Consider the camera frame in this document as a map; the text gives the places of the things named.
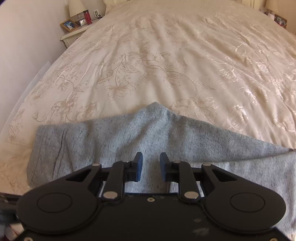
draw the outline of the white wall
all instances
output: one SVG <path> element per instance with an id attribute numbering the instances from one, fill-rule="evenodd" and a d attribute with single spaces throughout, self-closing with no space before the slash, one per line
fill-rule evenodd
<path id="1" fill-rule="evenodd" d="M 82 0 L 104 15 L 103 0 Z M 0 132 L 38 71 L 66 50 L 60 23 L 69 18 L 65 0 L 6 0 L 0 5 Z"/>

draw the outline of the cream floral bedspread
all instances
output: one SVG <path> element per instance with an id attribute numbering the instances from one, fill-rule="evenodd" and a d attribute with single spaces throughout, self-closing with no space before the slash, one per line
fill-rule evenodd
<path id="1" fill-rule="evenodd" d="M 87 30 L 26 97 L 0 147 L 0 191 L 29 189 L 38 125 L 154 101 L 295 148 L 295 82 L 295 37 L 261 12 L 229 0 L 129 1 Z"/>

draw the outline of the folded gray fabric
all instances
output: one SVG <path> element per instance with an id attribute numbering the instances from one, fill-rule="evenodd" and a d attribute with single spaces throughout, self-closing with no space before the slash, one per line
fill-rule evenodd
<path id="1" fill-rule="evenodd" d="M 134 114 L 40 126 L 27 167 L 29 184 L 37 187 L 92 163 L 110 167 L 133 160 L 138 151 L 141 181 L 127 183 L 126 192 L 177 191 L 177 185 L 162 181 L 161 152 L 193 167 L 213 163 L 279 193 L 287 204 L 279 228 L 286 235 L 296 232 L 296 152 L 178 116 L 156 102 Z"/>

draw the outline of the red bottle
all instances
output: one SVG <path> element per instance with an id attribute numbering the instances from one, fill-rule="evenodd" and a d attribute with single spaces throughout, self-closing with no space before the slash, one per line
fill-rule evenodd
<path id="1" fill-rule="evenodd" d="M 89 15 L 89 11 L 88 10 L 85 10 L 85 11 L 83 11 L 83 13 L 84 13 L 84 18 L 86 20 L 86 23 L 87 24 L 91 24 L 92 23 L 92 20 L 91 20 L 91 17 Z"/>

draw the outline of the cream nightstand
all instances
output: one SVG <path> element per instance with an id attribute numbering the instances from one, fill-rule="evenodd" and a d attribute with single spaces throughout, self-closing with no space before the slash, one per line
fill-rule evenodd
<path id="1" fill-rule="evenodd" d="M 99 19 L 93 20 L 92 24 L 90 25 L 86 24 L 82 27 L 80 26 L 74 31 L 68 34 L 65 34 L 64 36 L 61 37 L 61 41 L 64 41 L 66 47 L 68 48 L 72 43 L 76 41 L 76 39 L 78 39 L 86 30 L 88 30 L 91 26 L 93 26 L 97 21 L 99 21 Z"/>

